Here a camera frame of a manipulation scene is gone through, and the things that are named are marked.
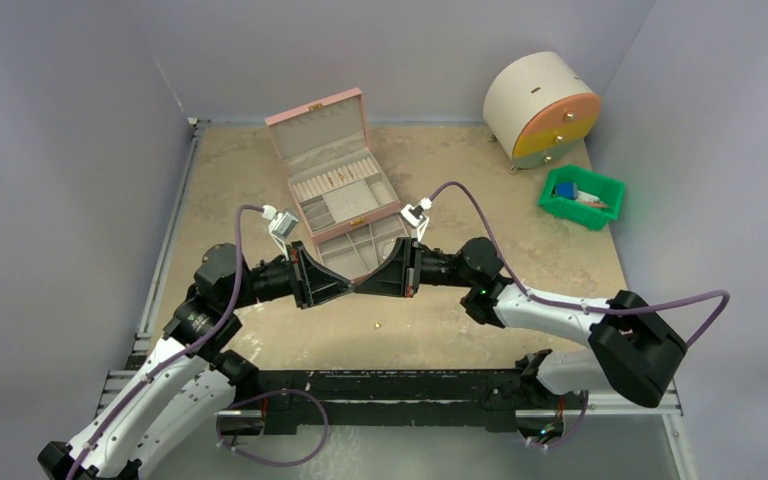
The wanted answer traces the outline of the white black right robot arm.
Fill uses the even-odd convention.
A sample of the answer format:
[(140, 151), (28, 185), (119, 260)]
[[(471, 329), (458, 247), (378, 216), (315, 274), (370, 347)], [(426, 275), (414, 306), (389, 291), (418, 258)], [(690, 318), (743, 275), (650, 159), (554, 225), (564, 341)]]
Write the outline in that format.
[(540, 331), (579, 344), (573, 352), (527, 356), (521, 392), (533, 406), (571, 391), (606, 389), (642, 407), (661, 403), (688, 346), (641, 297), (625, 290), (612, 299), (579, 300), (524, 293), (502, 268), (486, 237), (467, 241), (455, 254), (399, 238), (355, 291), (411, 298), (422, 285), (464, 287), (460, 304), (478, 324)]

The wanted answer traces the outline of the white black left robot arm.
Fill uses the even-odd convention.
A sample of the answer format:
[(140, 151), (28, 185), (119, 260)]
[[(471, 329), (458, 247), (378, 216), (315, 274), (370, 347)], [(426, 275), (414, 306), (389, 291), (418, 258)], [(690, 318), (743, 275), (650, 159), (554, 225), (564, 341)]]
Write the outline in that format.
[(144, 479), (155, 464), (209, 415), (294, 398), (227, 344), (241, 329), (236, 310), (290, 297), (300, 309), (352, 292), (353, 283), (314, 261), (303, 244), (249, 268), (237, 244), (205, 252), (186, 299), (162, 338), (114, 399), (67, 442), (38, 456), (51, 479)]

